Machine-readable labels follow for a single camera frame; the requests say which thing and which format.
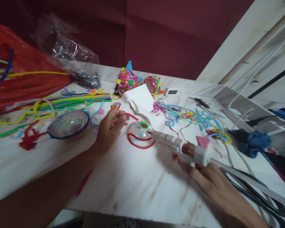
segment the decorated plastic ball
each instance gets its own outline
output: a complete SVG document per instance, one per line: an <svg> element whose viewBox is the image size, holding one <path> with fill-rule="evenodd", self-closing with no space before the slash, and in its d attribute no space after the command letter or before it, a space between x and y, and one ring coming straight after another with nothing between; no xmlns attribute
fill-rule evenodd
<svg viewBox="0 0 285 228"><path fill-rule="evenodd" d="M154 94L158 89L159 79L155 76L149 76L145 79L144 84L146 84L149 92Z"/></svg>
<svg viewBox="0 0 285 228"><path fill-rule="evenodd" d="M146 149L154 144L151 135L148 132L153 132L153 128L146 122L136 122L128 129L129 142L141 149Z"/></svg>
<svg viewBox="0 0 285 228"><path fill-rule="evenodd" d="M66 139L83 135L90 126L90 117L82 110L70 110L56 117L47 128L54 139Z"/></svg>

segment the red wall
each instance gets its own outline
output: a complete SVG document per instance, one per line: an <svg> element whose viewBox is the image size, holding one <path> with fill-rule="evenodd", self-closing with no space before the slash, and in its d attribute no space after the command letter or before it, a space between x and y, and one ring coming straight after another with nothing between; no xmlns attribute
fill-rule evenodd
<svg viewBox="0 0 285 228"><path fill-rule="evenodd" d="M103 65L197 79L253 0L6 0L0 23L33 44L41 13L54 13Z"/></svg>

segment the black cable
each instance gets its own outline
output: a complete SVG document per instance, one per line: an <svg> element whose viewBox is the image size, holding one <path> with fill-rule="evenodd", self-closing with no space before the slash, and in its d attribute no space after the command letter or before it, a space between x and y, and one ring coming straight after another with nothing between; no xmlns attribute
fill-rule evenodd
<svg viewBox="0 0 285 228"><path fill-rule="evenodd" d="M238 169L235 169L237 171L239 171L240 173L246 175L247 177L255 180L256 182L260 183L261 185L267 187L264 183L262 183L259 179L255 178L254 176L244 172L244 171L241 171L241 170L238 170ZM251 187L247 182L243 181L242 179L238 178L239 181L242 182L242 184L247 188L249 189L252 193L254 193L261 201L263 201L268 207L270 207L276 214L282 216L282 217L285 217L285 206L280 203L279 201L277 201L276 199L273 199L271 198L274 203L276 204L277 208L276 209L275 207L273 207L264 197L262 197L253 187Z"/></svg>
<svg viewBox="0 0 285 228"><path fill-rule="evenodd" d="M230 181L230 183L243 195L245 195L247 198L249 198L251 201L253 201L254 203L260 205L265 211L267 211L268 213L270 213L279 223L280 228L285 228L285 221L279 216L277 215L273 210L271 210L269 207L267 207L260 199L256 198L253 194L251 194L250 192L244 190L243 188L241 188L240 186L238 186L236 183L234 183L227 175L225 175L227 177L227 179Z"/></svg>
<svg viewBox="0 0 285 228"><path fill-rule="evenodd" d="M250 120L250 121L246 121L246 123L252 127L254 127L255 125L257 125L259 122L261 122L262 120L268 118L268 117L278 117L278 116L266 116L266 117L261 117L261 118L258 118L258 119L255 119L255 120Z"/></svg>

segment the craft supplies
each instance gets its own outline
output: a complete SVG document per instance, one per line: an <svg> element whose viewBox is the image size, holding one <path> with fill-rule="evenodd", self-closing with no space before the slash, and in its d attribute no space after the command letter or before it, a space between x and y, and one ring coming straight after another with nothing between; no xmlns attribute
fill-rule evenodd
<svg viewBox="0 0 285 228"><path fill-rule="evenodd" d="M10 56L9 56L9 61L8 61L8 63L7 63L7 67L6 67L6 69L5 69L4 73L3 73L3 75L0 77L0 82L4 81L5 78L7 77L7 74L9 73L9 70L10 70L10 68L11 68L11 66L12 66L12 62L13 62L13 58L14 58L14 53L15 53L15 51L14 51L14 49L12 48L12 51L11 51Z"/></svg>
<svg viewBox="0 0 285 228"><path fill-rule="evenodd" d="M121 103L116 102L116 103L113 103L113 104L111 105L111 109L119 109L120 106L121 106Z"/></svg>
<svg viewBox="0 0 285 228"><path fill-rule="evenodd" d="M126 68L122 67L117 79L115 95L123 95L126 91L138 87L138 77L132 72L132 62L128 62Z"/></svg>
<svg viewBox="0 0 285 228"><path fill-rule="evenodd" d="M148 149L154 145L151 135L148 132L153 132L153 128L145 122L136 122L128 129L129 142L139 148Z"/></svg>
<svg viewBox="0 0 285 228"><path fill-rule="evenodd" d="M127 115L127 116L129 116L129 117L132 117L133 119L135 119L136 121L138 121L138 119L137 119L135 116L133 116L132 114L130 114L130 113L126 113L125 115Z"/></svg>
<svg viewBox="0 0 285 228"><path fill-rule="evenodd" d="M31 123L29 127L24 131L24 137L22 138L22 142L19 143L19 146L25 150L31 150L36 147L37 142L35 142L40 136L47 134L47 132L39 133L34 128L32 128L39 120ZM31 130L33 135L28 135L29 130Z"/></svg>
<svg viewBox="0 0 285 228"><path fill-rule="evenodd" d="M89 178L90 178L90 176L91 176L93 170L94 170L94 169L92 169L92 170L89 172L89 174L85 177L85 179L84 179L84 181L83 181L83 184L82 184L82 186L80 187L79 191L77 192L76 196L80 196L80 194L81 194L82 190L84 189L86 183L88 182L88 180L89 180Z"/></svg>
<svg viewBox="0 0 285 228"><path fill-rule="evenodd" d="M99 127L99 126L98 126L98 125L94 125L92 121L93 121L93 119L96 119L94 116L98 114L98 112L101 110L103 104L104 104L104 102L102 101L102 102L101 102L101 105L100 105L100 107L99 107L99 109L98 109L93 115L91 115L91 126L92 126L93 129L98 130L98 127Z"/></svg>
<svg viewBox="0 0 285 228"><path fill-rule="evenodd" d="M223 116L218 115L213 111L196 110L194 112L190 109L178 105L165 104L163 101L160 100L162 99L160 98L158 102L154 102L153 111L157 113L159 110L161 110L164 113L165 118L168 120L166 121L166 125L168 127L171 128L175 126L175 124L178 123L179 120L185 122L191 122L199 124L201 131L206 130L207 132L209 132L210 135L208 136L208 138L215 136L217 139L222 138L226 144L232 143L230 137L223 132L223 128L221 124L218 122L219 119L214 115L224 118Z"/></svg>
<svg viewBox="0 0 285 228"><path fill-rule="evenodd" d="M7 77L8 77L8 78L13 78L13 77L22 76L22 75L40 74L40 73L64 74L64 75L67 75L67 73L62 73L62 72L53 72L53 71L31 71L31 72L22 72L22 73L9 74L9 75L7 75Z"/></svg>
<svg viewBox="0 0 285 228"><path fill-rule="evenodd" d="M206 138L206 137L202 137L202 136L196 136L196 140L199 146L202 146L204 148L208 148L209 144L210 144L210 139Z"/></svg>
<svg viewBox="0 0 285 228"><path fill-rule="evenodd" d="M54 119L47 128L53 139L74 138L84 134L90 126L90 117L82 110L71 110Z"/></svg>
<svg viewBox="0 0 285 228"><path fill-rule="evenodd" d="M143 81L143 83L147 85L147 88L153 97L156 97L156 94L158 94L161 89L160 79L161 78L158 78L155 75L151 75Z"/></svg>

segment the white table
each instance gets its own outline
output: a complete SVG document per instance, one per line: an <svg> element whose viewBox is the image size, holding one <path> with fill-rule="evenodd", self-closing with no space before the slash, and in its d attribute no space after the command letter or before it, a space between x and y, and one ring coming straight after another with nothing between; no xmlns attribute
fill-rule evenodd
<svg viewBox="0 0 285 228"><path fill-rule="evenodd" d="M104 91L110 93L115 87L114 83L108 81L103 81L102 85ZM66 88L76 92L86 90L74 83ZM172 97L160 95L156 100L161 97L166 104L177 104L195 110L196 104L193 99L188 98L189 95L192 96L193 93L179 93ZM214 112L224 116L217 101L207 97L204 99L211 103ZM105 112L110 106L111 103L104 103ZM92 107L97 110L99 103L92 104ZM96 117L100 121L104 116ZM233 125L228 118L222 120L226 127L230 128ZM164 125L163 117L159 121L160 131L176 136L176 133ZM186 125L187 122L180 122L181 128ZM188 141L195 144L196 135L206 135L194 124L185 128L183 134ZM0 199L32 178L49 172L88 149L95 141L96 135L97 131L90 129L85 135L74 140L49 139L38 143L31 151L20 148L19 139L11 136L0 138ZM225 146L214 139L212 144L225 155L225 158L221 158L212 147L209 147L212 157L230 165ZM229 144L227 147L236 168L248 171L233 146ZM115 149L95 168L81 195L72 198L66 208L165 223L221 227L220 215L215 207L203 197L197 186L187 179L177 162L172 162L170 157L171 154L159 145L146 150L135 148L127 141L123 129ZM261 154L256 159L245 157L245 160L257 178L285 197L285 183Z"/></svg>

